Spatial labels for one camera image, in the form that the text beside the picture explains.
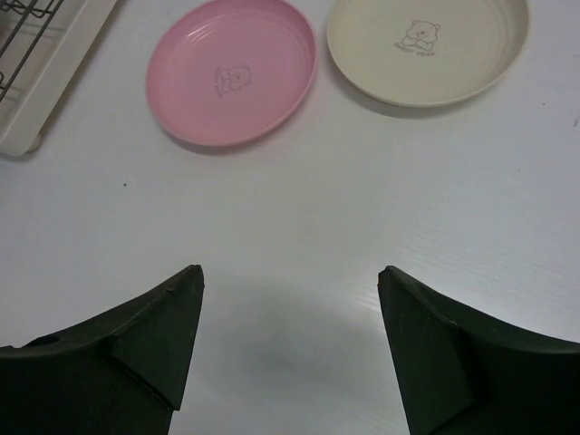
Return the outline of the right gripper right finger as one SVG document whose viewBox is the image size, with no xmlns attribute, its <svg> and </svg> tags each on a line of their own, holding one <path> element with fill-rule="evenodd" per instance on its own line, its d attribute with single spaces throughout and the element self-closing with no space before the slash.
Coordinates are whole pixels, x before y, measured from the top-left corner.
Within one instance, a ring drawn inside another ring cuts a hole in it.
<svg viewBox="0 0 580 435">
<path fill-rule="evenodd" d="M 378 293 L 410 433 L 578 433 L 578 343 L 484 314 L 395 266 Z"/>
</svg>

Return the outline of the pink plate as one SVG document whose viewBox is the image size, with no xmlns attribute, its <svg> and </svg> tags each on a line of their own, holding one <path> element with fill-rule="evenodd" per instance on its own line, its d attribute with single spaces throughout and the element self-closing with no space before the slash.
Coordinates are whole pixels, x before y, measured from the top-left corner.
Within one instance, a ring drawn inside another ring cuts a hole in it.
<svg viewBox="0 0 580 435">
<path fill-rule="evenodd" d="M 256 140 L 300 108 L 318 54 L 310 21 L 286 1 L 208 1 L 153 50 L 150 112 L 169 135 L 196 146 Z"/>
</svg>

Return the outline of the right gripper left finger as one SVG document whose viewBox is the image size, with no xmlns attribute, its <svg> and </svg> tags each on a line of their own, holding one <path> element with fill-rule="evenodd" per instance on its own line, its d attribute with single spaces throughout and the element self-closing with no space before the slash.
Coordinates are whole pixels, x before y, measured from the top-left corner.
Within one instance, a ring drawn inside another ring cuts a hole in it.
<svg viewBox="0 0 580 435">
<path fill-rule="evenodd" d="M 183 402 L 204 294 L 188 266 L 75 326 L 1 350 L 4 434 L 166 434 Z"/>
</svg>

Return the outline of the cream plate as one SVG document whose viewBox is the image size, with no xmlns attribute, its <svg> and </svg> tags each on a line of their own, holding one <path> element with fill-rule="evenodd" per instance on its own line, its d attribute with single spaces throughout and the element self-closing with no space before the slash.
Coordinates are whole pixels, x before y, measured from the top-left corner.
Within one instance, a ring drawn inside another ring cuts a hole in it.
<svg viewBox="0 0 580 435">
<path fill-rule="evenodd" d="M 527 1 L 337 1 L 327 46 L 345 79 L 377 101 L 439 108 L 499 82 L 522 53 Z"/>
</svg>

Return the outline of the beige drip tray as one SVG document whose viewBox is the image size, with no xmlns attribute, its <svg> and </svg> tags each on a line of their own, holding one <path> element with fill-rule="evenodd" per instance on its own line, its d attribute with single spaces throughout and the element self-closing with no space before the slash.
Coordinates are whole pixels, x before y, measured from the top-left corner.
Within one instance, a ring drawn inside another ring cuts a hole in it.
<svg viewBox="0 0 580 435">
<path fill-rule="evenodd" d="M 3 156 L 19 158 L 40 146 L 44 124 L 116 4 L 116 0 L 63 0 L 15 88 L 1 101 Z"/>
</svg>

